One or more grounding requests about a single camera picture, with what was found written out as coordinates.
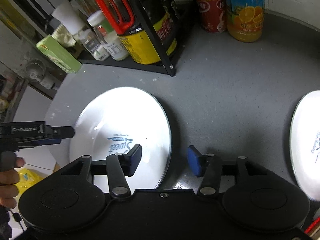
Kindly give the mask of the person's left hand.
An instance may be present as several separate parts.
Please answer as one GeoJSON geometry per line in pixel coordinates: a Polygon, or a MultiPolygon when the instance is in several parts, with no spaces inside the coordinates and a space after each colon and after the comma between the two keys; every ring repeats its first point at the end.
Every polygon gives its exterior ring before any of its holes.
{"type": "Polygon", "coordinates": [[[13,168],[9,171],[1,172],[0,198],[1,206],[13,209],[17,202],[15,197],[18,196],[16,184],[20,181],[18,172],[13,168]]]}

